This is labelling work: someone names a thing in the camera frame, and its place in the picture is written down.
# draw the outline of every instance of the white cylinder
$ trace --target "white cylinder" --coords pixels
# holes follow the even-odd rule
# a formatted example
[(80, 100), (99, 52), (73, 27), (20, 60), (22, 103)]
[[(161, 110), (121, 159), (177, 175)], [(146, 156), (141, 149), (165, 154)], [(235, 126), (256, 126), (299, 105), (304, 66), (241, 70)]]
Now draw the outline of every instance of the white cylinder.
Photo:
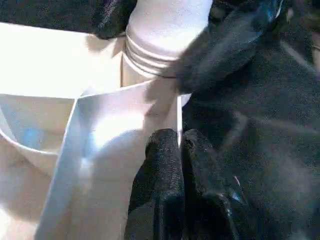
[(137, 45), (178, 57), (208, 25), (213, 0), (138, 0), (126, 29)]
[[(171, 65), (208, 25), (213, 0), (138, 0), (126, 28), (122, 85), (173, 78)], [(190, 95), (183, 96), (185, 102)]]

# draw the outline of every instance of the white plastic container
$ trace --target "white plastic container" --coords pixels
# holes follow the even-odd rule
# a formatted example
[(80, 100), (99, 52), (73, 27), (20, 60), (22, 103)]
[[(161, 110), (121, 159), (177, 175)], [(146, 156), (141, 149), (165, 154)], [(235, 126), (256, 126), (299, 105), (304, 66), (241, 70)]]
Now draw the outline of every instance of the white plastic container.
[(0, 239), (32, 240), (50, 178), (0, 136)]
[(124, 38), (0, 23), (0, 135), (52, 176), (75, 99), (121, 87)]
[(182, 131), (171, 81), (83, 96), (72, 110), (36, 240), (119, 240), (132, 183), (157, 129)]
[[(138, 0), (126, 28), (122, 86), (150, 79), (175, 81), (173, 63), (208, 25), (212, 3)], [(190, 97), (182, 96), (182, 105)]]

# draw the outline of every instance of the black fabric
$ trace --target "black fabric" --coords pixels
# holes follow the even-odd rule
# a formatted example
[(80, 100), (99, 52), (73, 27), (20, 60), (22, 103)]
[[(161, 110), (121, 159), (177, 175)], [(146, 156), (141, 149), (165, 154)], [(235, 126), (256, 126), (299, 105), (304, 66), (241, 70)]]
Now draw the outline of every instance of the black fabric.
[[(157, 130), (149, 138), (145, 155), (146, 159), (132, 185), (127, 228), (139, 219), (143, 219), (145, 223), (153, 221), (150, 226), (153, 229), (146, 229), (147, 232), (153, 232), (152, 239), (180, 240), (185, 206), (177, 134), (171, 129)], [(142, 211), (144, 205), (150, 202), (151, 207)], [(138, 225), (136, 228), (136, 231), (139, 231), (142, 226)], [(130, 234), (126, 232), (126, 239), (136, 239), (134, 230), (130, 230)]]
[(312, 6), (314, 8), (320, 9), (320, 1), (319, 0), (312, 0)]
[(221, 24), (206, 29), (177, 63), (179, 90), (192, 93), (207, 89), (247, 64), (264, 34), (282, 22), (292, 5), (291, 0), (284, 2), (248, 0)]
[(94, 33), (92, 16), (102, 0), (0, 0), (0, 22)]
[(207, 136), (222, 167), (237, 176), (262, 239), (314, 240), (320, 79), (289, 43), (264, 46), (244, 68), (195, 92), (183, 109), (184, 128)]

